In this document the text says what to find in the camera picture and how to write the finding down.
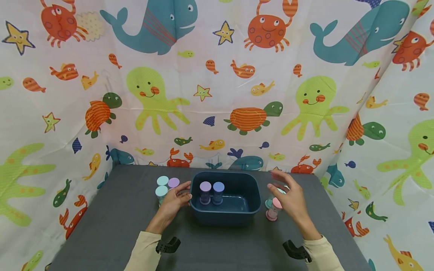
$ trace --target purple sand timer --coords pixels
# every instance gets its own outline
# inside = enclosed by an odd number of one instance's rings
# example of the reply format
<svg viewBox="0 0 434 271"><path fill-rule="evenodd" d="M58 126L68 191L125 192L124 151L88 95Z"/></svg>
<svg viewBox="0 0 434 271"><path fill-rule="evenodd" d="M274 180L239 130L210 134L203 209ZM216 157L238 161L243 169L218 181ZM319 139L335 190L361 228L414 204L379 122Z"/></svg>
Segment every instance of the purple sand timer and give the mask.
<svg viewBox="0 0 434 271"><path fill-rule="evenodd" d="M221 182L215 182L213 184L213 190L214 190L213 204L220 205L223 202L224 184Z"/></svg>
<svg viewBox="0 0 434 271"><path fill-rule="evenodd" d="M280 210L282 210L282 204L280 204L280 201L277 198L274 198L271 207L267 210L265 216L270 221L276 221Z"/></svg>
<svg viewBox="0 0 434 271"><path fill-rule="evenodd" d="M199 186L201 189L201 203L203 205L208 205L211 202L210 198L210 191L211 191L211 184L209 182L202 182Z"/></svg>

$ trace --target green octopus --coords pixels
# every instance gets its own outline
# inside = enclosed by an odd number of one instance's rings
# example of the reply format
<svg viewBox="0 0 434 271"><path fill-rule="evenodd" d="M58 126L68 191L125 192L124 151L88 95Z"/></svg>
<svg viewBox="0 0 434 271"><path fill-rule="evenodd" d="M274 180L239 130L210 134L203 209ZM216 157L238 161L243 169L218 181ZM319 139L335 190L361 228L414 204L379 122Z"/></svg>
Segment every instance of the green octopus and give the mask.
<svg viewBox="0 0 434 271"><path fill-rule="evenodd" d="M38 197L45 193L45 189L34 186L24 186L17 182L20 177L42 174L52 171L56 165L23 165L23 159L31 153L44 147L43 143L23 146L14 151L3 165L0 166L0 215L5 215L14 224L22 227L30 225L32 219L10 206L10 198Z"/></svg>
<svg viewBox="0 0 434 271"><path fill-rule="evenodd" d="M178 105L189 105L190 101L183 98L168 100L166 88L161 75L147 67L137 67L127 74L128 90L143 104L143 111L137 117L136 129L142 130L146 119L152 117L152 127L156 134L161 134L157 116L173 130L176 130L175 123L169 118L172 113L184 123L190 124L189 120L177 109Z"/></svg>
<svg viewBox="0 0 434 271"><path fill-rule="evenodd" d="M349 108L345 106L329 108L335 95L336 84L330 77L314 76L304 81L296 92L296 102L300 107L300 114L282 129L281 134L286 135L301 123L297 134L298 141L301 141L306 132L307 124L312 122L315 136L319 137L321 134L320 124L323 120L332 131L337 131L338 127L332 115L346 113Z"/></svg>
<svg viewBox="0 0 434 271"><path fill-rule="evenodd" d="M398 169L405 170L392 181L386 191L388 192L392 187L396 186L393 191L393 201L401 206L404 205L402 187L409 176L411 176L420 187L432 189L432 184L425 176L421 166L434 156L434 120L427 120L416 124L408 134L408 142L411 148L409 158L390 160L377 165L377 169L380 172Z"/></svg>

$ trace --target hand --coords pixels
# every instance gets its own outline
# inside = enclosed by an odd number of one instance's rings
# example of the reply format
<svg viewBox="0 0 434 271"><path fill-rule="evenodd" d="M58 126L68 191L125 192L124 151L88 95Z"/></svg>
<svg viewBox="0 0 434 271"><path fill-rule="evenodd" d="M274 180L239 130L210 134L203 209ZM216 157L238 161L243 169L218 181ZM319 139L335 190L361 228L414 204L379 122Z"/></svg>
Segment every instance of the hand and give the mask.
<svg viewBox="0 0 434 271"><path fill-rule="evenodd" d="M191 199L191 194L189 192L181 193L183 190L189 190L190 184L191 181L182 183L167 192L160 208L151 222L149 222L149 225L145 230L146 232L155 234L163 233L164 229L169 226L170 222L175 218L179 209L183 206L190 205L188 202Z"/></svg>

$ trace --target pink cap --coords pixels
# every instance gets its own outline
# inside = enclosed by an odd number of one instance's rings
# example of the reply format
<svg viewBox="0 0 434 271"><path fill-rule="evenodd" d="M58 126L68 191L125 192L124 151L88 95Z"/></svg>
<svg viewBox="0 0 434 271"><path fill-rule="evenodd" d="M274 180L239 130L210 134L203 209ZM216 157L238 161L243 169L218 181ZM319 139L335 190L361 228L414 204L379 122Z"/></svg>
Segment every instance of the pink cap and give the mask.
<svg viewBox="0 0 434 271"><path fill-rule="evenodd" d="M280 204L280 201L277 198L273 199L273 205L277 208L277 209L281 209L282 208L282 204Z"/></svg>

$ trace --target cartoon starfish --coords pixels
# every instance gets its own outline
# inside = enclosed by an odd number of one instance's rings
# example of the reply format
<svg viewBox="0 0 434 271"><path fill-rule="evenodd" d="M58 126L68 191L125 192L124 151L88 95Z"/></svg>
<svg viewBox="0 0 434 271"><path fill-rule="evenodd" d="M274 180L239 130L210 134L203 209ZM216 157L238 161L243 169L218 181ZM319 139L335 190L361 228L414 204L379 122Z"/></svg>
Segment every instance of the cartoon starfish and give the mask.
<svg viewBox="0 0 434 271"><path fill-rule="evenodd" d="M29 31L23 30L20 31L13 24L6 21L6 28L9 32L9 36L6 37L2 42L4 43L15 43L16 48L20 52L20 55L24 55L25 47L35 48L33 43L29 41Z"/></svg>
<svg viewBox="0 0 434 271"><path fill-rule="evenodd" d="M213 32L214 35L217 35L220 37L218 45L222 45L225 41L233 43L232 35L233 35L234 31L235 30L233 30L229 27L229 24L227 23L227 21L224 21L220 30Z"/></svg>
<svg viewBox="0 0 434 271"><path fill-rule="evenodd" d="M212 95L209 92L210 92L210 88L203 88L197 85L197 92L193 96L200 96L201 101L204 101L205 97L212 97Z"/></svg>
<svg viewBox="0 0 434 271"><path fill-rule="evenodd" d="M170 128L176 130L176 125L169 118L169 112L184 123L190 124L189 120L177 109L178 105L189 105L190 101L184 98L168 100L164 80L157 71L147 67L137 67L131 70L127 74L127 87L143 104L143 111L137 117L135 124L137 130L142 130L146 119L151 116L154 131L160 134L158 115Z"/></svg>
<svg viewBox="0 0 434 271"><path fill-rule="evenodd" d="M11 153L3 165L0 166L0 215L5 215L14 224L27 227L32 219L23 212L10 206L10 198L37 197L45 193L45 189L24 186L17 182L18 178L52 171L56 165L23 165L23 159L44 147L43 143L23 146Z"/></svg>
<svg viewBox="0 0 434 271"><path fill-rule="evenodd" d="M377 165L378 171L388 172L392 170L405 170L389 185L387 191L395 187L393 201L403 206L402 186L405 180L411 176L422 188L432 189L432 184L425 176L421 166L434 156L434 120L427 120L416 124L408 134L411 155L403 160L390 160Z"/></svg>
<svg viewBox="0 0 434 271"><path fill-rule="evenodd" d="M306 132L307 124L312 122L315 136L319 137L321 134L319 127L323 120L325 120L332 131L337 131L338 127L332 115L346 113L349 111L349 108L345 106L329 108L335 95L336 84L330 77L315 76L304 81L296 92L296 101L300 107L300 114L282 129L281 134L286 135L301 123L297 134L298 141L301 141Z"/></svg>

